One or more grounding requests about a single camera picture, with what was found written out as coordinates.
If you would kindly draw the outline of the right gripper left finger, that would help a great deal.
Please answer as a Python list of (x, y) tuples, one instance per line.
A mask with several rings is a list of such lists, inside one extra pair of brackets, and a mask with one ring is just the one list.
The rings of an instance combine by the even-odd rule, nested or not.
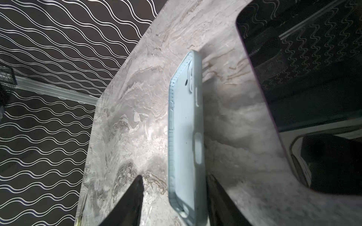
[(139, 226), (143, 192), (143, 177), (138, 175), (100, 226)]

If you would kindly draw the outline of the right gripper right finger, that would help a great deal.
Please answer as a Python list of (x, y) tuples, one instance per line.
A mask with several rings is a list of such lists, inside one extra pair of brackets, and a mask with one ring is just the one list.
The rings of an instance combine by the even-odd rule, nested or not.
[(211, 226), (251, 226), (214, 175), (207, 175), (206, 186)]

